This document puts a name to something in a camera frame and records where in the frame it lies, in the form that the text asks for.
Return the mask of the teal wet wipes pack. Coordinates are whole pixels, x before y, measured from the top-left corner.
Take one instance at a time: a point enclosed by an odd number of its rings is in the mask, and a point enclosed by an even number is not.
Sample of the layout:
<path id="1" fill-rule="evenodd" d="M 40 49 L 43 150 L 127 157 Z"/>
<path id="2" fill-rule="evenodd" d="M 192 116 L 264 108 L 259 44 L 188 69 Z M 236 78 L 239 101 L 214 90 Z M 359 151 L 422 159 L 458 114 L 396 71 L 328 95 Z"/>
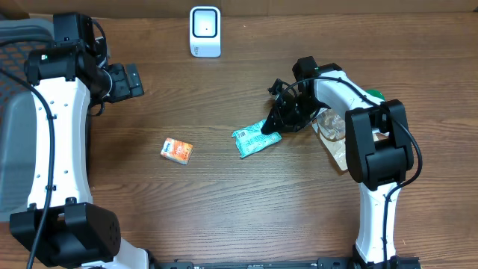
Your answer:
<path id="1" fill-rule="evenodd" d="M 278 143 L 282 136 L 278 132 L 263 134 L 261 132 L 266 120 L 258 121 L 232 133 L 241 158 L 257 153 L 268 146 Z"/>

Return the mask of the brown mushroom snack bag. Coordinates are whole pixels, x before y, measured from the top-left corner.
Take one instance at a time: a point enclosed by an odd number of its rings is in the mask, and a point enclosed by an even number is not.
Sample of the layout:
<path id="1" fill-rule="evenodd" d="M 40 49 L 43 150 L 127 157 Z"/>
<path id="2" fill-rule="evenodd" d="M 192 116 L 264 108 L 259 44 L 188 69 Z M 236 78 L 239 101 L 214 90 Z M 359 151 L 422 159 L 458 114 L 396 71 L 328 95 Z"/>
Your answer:
<path id="1" fill-rule="evenodd" d="M 345 121 L 332 109 L 321 108 L 317 117 L 312 121 L 311 127 L 338 168 L 341 171 L 348 171 Z"/>

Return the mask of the orange tissue pack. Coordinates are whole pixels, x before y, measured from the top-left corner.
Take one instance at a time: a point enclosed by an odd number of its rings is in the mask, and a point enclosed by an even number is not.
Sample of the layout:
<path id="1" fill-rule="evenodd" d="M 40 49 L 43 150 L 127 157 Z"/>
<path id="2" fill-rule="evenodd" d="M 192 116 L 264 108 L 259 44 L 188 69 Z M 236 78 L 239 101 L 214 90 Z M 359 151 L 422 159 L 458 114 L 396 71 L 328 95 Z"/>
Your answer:
<path id="1" fill-rule="evenodd" d="M 161 156 L 171 161 L 186 165 L 190 160 L 192 151 L 192 144 L 167 137 L 161 149 Z"/>

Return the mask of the green lid jar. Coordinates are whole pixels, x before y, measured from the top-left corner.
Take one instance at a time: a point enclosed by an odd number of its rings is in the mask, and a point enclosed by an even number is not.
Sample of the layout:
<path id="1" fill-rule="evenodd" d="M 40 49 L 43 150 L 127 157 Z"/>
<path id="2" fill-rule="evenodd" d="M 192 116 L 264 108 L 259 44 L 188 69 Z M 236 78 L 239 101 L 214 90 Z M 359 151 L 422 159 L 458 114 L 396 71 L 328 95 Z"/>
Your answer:
<path id="1" fill-rule="evenodd" d="M 370 89 L 370 90 L 366 90 L 366 93 L 371 95 L 371 96 L 374 96 L 376 98 L 379 98 L 379 99 L 385 101 L 384 95 L 378 90 Z"/>

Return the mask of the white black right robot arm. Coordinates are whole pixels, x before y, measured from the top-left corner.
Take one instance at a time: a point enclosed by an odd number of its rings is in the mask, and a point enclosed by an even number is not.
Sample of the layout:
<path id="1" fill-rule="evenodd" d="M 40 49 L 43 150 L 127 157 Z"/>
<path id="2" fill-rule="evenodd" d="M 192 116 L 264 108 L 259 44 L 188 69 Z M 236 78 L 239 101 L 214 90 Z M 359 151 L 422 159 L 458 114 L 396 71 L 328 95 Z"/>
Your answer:
<path id="1" fill-rule="evenodd" d="M 360 190 L 360 224 L 352 256 L 320 258 L 317 266 L 419 268 L 417 258 L 397 255 L 393 239 L 398 195 L 420 157 L 402 102 L 366 93 L 337 64 L 319 66 L 312 56 L 298 59 L 292 72 L 294 83 L 277 79 L 269 88 L 276 101 L 262 133 L 298 132 L 321 109 L 332 109 L 344 120 L 347 168 Z"/>

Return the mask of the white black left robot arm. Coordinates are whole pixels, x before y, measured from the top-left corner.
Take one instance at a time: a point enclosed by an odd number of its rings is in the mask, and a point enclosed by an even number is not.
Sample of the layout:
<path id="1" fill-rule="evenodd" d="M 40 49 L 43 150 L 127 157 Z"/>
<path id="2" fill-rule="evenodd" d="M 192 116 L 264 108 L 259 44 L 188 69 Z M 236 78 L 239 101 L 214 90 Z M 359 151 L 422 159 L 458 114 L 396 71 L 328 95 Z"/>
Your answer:
<path id="1" fill-rule="evenodd" d="M 99 23 L 81 13 L 53 17 L 54 38 L 31 51 L 20 84 L 33 96 L 36 149 L 27 208 L 10 233 L 29 262 L 62 268 L 153 268 L 149 252 L 121 236 L 117 216 L 93 204 L 87 180 L 87 119 L 93 106 L 142 96 L 133 64 L 109 64 Z"/>

